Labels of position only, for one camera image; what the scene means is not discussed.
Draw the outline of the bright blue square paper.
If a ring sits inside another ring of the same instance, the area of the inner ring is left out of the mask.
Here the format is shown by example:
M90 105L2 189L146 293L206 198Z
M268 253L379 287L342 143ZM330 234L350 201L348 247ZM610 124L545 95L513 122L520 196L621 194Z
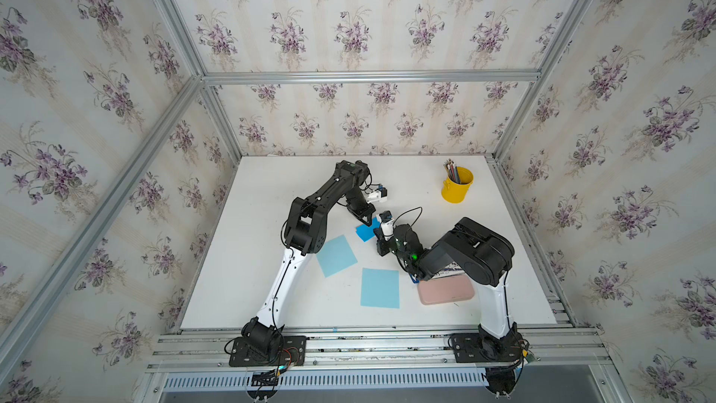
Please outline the bright blue square paper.
M359 239L366 243L375 237L375 229L380 227L378 218L373 218L369 226L361 225L355 229L356 235Z

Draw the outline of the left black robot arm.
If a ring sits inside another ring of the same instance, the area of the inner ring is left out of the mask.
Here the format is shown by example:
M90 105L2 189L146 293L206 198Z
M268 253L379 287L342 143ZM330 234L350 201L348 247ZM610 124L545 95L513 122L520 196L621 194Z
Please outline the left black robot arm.
M317 192L292 202L281 235L285 248L281 269L257 315L242 328L242 340L261 356L276 356L283 351L282 311L310 256L319 253L326 242L333 207L344 200L344 207L354 218L367 227L372 225L376 209L364 192L370 176L368 165L361 160L343 160Z

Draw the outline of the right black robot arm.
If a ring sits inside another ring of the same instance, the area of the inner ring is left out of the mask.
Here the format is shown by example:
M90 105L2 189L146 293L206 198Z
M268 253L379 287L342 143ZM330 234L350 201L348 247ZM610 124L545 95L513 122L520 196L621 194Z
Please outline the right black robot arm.
M374 229L380 256L395 256L416 282L432 280L451 264L477 284L481 305L478 337L482 346L499 352L516 343L516 324L509 315L506 278L515 248L502 235L471 218L462 218L431 247L425 248L408 224L382 216Z

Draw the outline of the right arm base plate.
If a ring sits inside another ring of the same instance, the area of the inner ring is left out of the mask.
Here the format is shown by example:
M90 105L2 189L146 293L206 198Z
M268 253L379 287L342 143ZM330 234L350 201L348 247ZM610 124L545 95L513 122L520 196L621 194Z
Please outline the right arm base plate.
M509 331L501 339L482 331L455 333L450 335L447 341L457 363L520 363L530 347L516 331Z

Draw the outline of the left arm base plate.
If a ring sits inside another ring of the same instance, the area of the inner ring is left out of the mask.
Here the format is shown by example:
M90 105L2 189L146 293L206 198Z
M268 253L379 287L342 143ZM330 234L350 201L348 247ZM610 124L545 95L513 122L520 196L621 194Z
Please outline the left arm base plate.
M289 367L302 366L305 362L305 336L279 337L266 349L253 347L243 337L237 337L225 345L231 367Z

